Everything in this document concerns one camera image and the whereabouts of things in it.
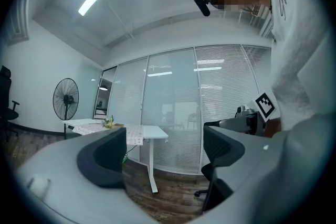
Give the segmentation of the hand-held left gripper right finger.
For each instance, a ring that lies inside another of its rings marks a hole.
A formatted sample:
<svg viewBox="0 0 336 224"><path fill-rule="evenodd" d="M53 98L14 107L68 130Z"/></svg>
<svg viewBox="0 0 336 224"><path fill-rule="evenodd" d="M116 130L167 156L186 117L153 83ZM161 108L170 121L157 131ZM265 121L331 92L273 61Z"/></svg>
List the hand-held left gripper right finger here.
<svg viewBox="0 0 336 224"><path fill-rule="evenodd" d="M228 167L243 157L244 145L214 129L203 127L203 148L212 167Z"/></svg>

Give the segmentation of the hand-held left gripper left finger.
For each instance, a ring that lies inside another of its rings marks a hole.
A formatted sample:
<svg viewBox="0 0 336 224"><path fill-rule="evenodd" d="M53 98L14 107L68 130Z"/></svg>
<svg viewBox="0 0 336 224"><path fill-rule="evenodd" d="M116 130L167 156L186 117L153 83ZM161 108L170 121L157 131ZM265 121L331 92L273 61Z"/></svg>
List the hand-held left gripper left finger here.
<svg viewBox="0 0 336 224"><path fill-rule="evenodd" d="M86 145L77 155L82 175L101 188L124 188L122 163L127 152L127 130L109 129L106 136Z"/></svg>

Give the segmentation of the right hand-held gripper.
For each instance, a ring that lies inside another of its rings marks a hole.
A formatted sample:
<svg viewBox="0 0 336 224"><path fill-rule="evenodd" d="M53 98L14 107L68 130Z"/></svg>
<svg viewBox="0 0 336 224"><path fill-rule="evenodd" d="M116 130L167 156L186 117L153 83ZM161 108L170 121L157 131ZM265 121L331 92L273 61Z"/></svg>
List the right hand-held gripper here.
<svg viewBox="0 0 336 224"><path fill-rule="evenodd" d="M233 118L205 122L204 126L223 127L255 136L273 136L280 131L280 118L272 119L276 108L266 93L237 108Z"/></svg>

